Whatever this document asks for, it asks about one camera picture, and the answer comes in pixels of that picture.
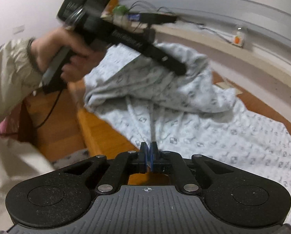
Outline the person's left hand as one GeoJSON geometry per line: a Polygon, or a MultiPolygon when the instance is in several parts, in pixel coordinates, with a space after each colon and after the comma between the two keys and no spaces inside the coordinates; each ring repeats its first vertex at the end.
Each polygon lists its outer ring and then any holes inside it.
{"type": "Polygon", "coordinates": [[[91,48],[84,39],[63,27],[56,28],[32,41],[29,48],[40,72],[47,71],[51,62],[62,51],[60,77],[66,83],[77,82],[89,74],[105,57],[107,49],[102,45],[91,48]]]}

